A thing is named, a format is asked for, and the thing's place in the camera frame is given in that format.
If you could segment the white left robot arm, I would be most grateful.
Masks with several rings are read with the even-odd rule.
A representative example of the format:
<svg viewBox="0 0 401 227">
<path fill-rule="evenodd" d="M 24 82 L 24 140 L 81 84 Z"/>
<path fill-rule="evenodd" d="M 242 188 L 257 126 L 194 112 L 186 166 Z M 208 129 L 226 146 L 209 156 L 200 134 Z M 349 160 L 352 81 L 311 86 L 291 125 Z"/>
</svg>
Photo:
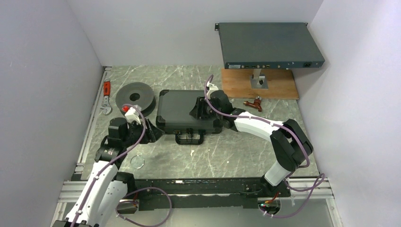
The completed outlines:
<svg viewBox="0 0 401 227">
<path fill-rule="evenodd" d="M 54 227 L 103 227 L 120 200 L 135 194 L 134 175 L 119 168 L 129 151 L 156 142 L 164 133 L 142 114 L 140 106 L 127 107 L 124 117 L 110 121 L 89 180 L 65 219 L 54 221 Z"/>
</svg>

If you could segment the black poker set case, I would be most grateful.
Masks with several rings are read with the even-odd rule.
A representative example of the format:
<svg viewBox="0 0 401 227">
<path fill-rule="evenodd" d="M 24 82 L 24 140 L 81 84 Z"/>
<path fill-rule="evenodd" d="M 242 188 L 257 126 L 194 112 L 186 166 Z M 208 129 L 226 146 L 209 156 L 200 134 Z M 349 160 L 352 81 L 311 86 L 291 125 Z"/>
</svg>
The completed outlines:
<svg viewBox="0 0 401 227">
<path fill-rule="evenodd" d="M 179 145 L 200 145 L 206 134 L 219 134 L 223 124 L 216 118 L 197 119 L 190 115 L 202 90 L 164 89 L 159 93 L 156 126 L 175 135 Z"/>
</svg>

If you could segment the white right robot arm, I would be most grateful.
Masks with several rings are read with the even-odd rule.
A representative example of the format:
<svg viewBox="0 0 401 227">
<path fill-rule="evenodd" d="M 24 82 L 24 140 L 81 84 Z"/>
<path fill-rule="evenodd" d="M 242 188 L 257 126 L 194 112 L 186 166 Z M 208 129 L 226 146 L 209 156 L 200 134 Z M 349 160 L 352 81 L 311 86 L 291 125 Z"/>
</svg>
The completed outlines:
<svg viewBox="0 0 401 227">
<path fill-rule="evenodd" d="M 204 83 L 203 95 L 197 98 L 190 115 L 196 119 L 213 119 L 236 132 L 254 135 L 270 142 L 275 162 L 261 177 L 261 192 L 272 196 L 279 184 L 297 169 L 310 166 L 313 146 L 294 119 L 274 121 L 256 116 L 241 108 L 234 108 L 228 96 L 212 83 L 210 75 Z"/>
</svg>

